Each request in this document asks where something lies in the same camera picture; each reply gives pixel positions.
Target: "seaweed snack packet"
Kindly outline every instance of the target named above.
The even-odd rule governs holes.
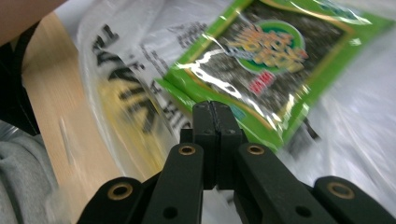
[[[329,0],[236,0],[158,82],[189,110],[229,105],[250,141],[277,150],[388,25]]]

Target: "wooden surface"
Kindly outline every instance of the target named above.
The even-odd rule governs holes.
[[[85,172],[80,168],[86,165],[82,163],[87,158],[92,165],[100,162],[98,169],[106,167],[106,174],[95,178],[98,183],[120,175],[87,107],[78,71],[78,51],[55,14],[48,15],[37,27],[22,71],[60,186],[76,173],[81,176]]]

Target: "gray fabric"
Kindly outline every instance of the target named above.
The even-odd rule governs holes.
[[[47,223],[45,201],[56,186],[40,137],[0,142],[0,223]]]

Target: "snack package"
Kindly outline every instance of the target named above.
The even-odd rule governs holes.
[[[329,0],[236,0],[158,81],[189,110],[229,105],[250,141],[277,150],[390,24]]]

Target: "package logo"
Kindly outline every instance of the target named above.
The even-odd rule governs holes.
[[[232,41],[227,52],[248,71],[262,74],[295,73],[304,69],[308,58],[300,32],[284,21],[260,21],[246,26]]]

